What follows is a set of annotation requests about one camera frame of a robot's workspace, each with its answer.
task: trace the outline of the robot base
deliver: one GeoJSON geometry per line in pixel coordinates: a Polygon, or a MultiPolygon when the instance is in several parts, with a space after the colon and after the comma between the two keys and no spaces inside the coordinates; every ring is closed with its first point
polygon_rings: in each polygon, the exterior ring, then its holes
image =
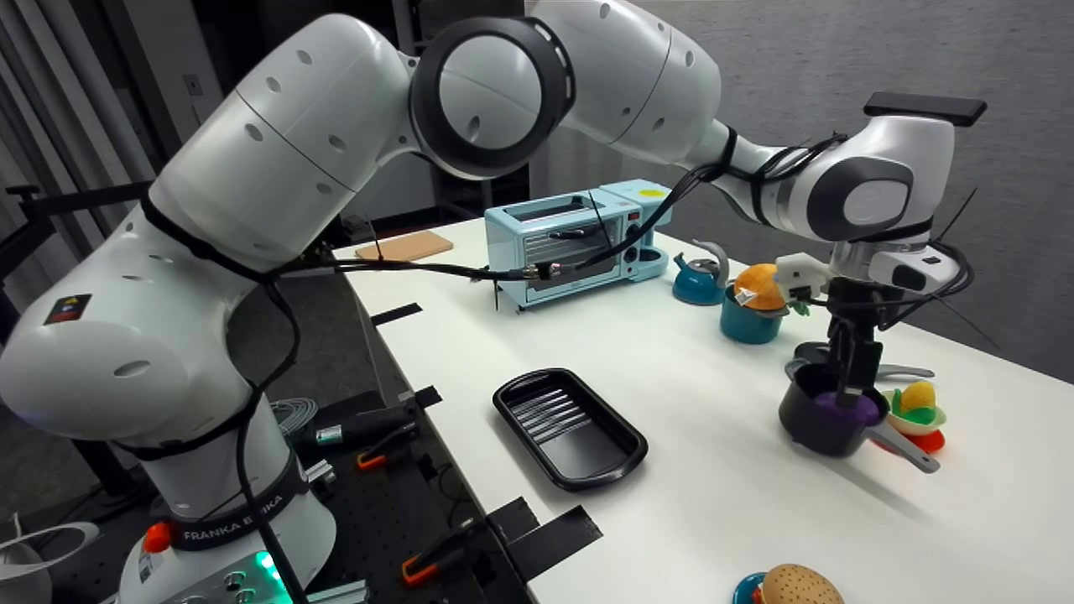
{"type": "MultiPolygon", "coordinates": [[[[272,529],[301,587],[327,568],[334,547],[334,516],[311,497],[295,497],[272,529]]],[[[147,555],[142,539],[127,555],[116,604],[208,604],[208,599],[284,599],[284,587],[258,535],[215,549],[147,555]]]]}

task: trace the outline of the black tray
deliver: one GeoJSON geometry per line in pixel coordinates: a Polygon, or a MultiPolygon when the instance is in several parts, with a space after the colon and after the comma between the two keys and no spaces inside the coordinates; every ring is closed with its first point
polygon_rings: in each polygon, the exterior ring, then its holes
{"type": "Polygon", "coordinates": [[[648,454],[645,435],[568,368],[516,376],[493,404],[563,490],[616,483],[648,454]]]}

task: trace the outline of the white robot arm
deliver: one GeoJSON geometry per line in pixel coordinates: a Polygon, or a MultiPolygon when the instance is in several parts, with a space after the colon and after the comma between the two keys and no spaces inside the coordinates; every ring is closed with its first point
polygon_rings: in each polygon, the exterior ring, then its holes
{"type": "MultiPolygon", "coordinates": [[[[61,435],[164,447],[145,470],[171,516],[196,525],[237,490],[228,418],[253,387],[224,353],[224,324],[254,276],[301,256],[397,153],[498,177],[553,127],[681,169],[733,150],[715,183],[762,226],[833,243],[839,278],[935,293],[958,276],[925,244],[953,157],[946,122],[885,113],[810,153],[753,143],[715,116],[718,99],[715,60],[625,0],[540,0],[530,19],[468,19],[422,60],[353,16],[322,16],[224,96],[159,173],[151,206],[22,312],[0,354],[0,400],[61,435]]],[[[254,494],[289,470],[266,400],[245,466],[254,494]]],[[[309,584],[333,549],[333,516],[306,494],[272,526],[309,584]]],[[[254,535],[164,557],[133,547],[121,593],[188,593],[254,547],[254,535]]]]}

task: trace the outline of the white table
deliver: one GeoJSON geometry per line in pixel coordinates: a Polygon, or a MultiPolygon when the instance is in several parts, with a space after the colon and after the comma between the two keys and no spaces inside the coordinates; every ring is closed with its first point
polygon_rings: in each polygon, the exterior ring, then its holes
{"type": "MultiPolygon", "coordinates": [[[[439,227],[436,261],[484,265],[484,226],[439,227]]],[[[687,244],[658,239],[676,256],[687,244]]],[[[786,441],[783,367],[824,339],[824,315],[786,319],[780,341],[734,346],[715,310],[672,299],[664,278],[538,312],[493,306],[488,282],[433,273],[350,276],[370,312],[418,301],[383,324],[488,511],[526,497],[540,520],[573,502],[604,537],[530,587],[544,604],[725,604],[737,576],[783,561],[824,571],[850,599],[1074,599],[1074,387],[899,324],[885,362],[935,368],[950,417],[942,470],[923,476],[866,443],[822,461],[786,441]],[[506,434],[490,395],[506,378],[568,367],[648,435],[616,488],[562,494],[506,434]]]]}

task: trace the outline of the blue cup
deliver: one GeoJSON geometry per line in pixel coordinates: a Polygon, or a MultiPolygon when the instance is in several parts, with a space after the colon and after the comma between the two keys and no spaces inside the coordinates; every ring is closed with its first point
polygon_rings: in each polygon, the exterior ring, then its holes
{"type": "Polygon", "coordinates": [[[762,346],[780,335],[783,312],[753,312],[737,306],[733,288],[725,288],[720,310],[718,329],[734,341],[762,346]]]}

